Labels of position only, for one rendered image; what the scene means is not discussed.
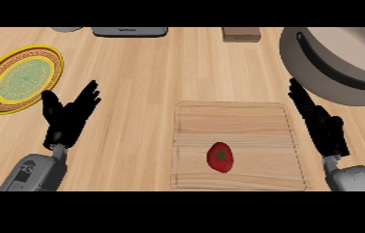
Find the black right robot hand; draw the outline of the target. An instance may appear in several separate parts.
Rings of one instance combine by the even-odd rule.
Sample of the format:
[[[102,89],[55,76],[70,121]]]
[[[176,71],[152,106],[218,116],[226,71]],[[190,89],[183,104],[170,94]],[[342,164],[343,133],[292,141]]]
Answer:
[[[295,78],[290,79],[289,96],[295,102],[321,156],[346,157],[349,149],[343,134],[343,118],[333,116],[327,109],[314,102]]]

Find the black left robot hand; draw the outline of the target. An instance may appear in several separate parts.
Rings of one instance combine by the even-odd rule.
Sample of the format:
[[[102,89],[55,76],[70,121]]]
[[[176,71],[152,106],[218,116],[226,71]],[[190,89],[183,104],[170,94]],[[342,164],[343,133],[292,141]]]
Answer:
[[[62,104],[53,91],[42,92],[43,116],[49,123],[49,130],[43,146],[52,150],[58,144],[71,148],[81,135],[86,122],[92,116],[98,104],[102,101],[98,90],[99,84],[92,80],[78,97],[68,104]]]

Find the wooden cutting board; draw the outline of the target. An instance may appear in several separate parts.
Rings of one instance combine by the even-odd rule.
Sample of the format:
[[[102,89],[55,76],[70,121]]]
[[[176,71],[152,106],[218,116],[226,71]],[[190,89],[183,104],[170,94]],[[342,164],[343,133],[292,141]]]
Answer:
[[[217,142],[233,151],[227,173],[206,163]],[[171,157],[176,190],[311,189],[290,111],[279,102],[180,102]]]

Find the red tomato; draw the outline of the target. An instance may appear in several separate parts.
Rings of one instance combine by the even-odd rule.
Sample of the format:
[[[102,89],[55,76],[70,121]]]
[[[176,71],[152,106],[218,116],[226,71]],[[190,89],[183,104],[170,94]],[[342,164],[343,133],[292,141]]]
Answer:
[[[234,165],[234,156],[230,146],[217,142],[206,152],[208,166],[218,172],[227,173]]]

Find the yellow and green plate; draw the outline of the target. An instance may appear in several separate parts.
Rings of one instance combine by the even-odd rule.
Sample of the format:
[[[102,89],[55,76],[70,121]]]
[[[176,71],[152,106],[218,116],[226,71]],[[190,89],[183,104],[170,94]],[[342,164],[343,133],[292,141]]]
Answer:
[[[0,115],[31,107],[64,72],[64,56],[50,45],[20,47],[0,57]]]

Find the small grey round object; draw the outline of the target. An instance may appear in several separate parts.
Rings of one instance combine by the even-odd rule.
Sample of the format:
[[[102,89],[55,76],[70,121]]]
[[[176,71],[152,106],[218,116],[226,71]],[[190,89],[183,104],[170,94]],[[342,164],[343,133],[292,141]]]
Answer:
[[[75,32],[81,29],[83,27],[52,27],[52,29],[56,31],[56,32],[61,32],[61,33],[70,33],[70,32]]]

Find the dark grey flat appliance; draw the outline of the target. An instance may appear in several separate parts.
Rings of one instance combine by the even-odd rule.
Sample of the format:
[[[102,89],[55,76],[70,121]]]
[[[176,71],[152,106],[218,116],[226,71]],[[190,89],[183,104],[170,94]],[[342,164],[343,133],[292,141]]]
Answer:
[[[93,27],[92,30],[98,37],[114,38],[153,38],[168,33],[167,27]]]

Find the brown wooden block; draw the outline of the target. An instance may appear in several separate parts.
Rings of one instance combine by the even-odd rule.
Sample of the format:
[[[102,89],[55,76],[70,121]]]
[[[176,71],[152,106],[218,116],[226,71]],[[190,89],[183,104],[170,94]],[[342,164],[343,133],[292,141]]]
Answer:
[[[261,31],[258,27],[224,27],[223,38],[226,42],[256,43]]]

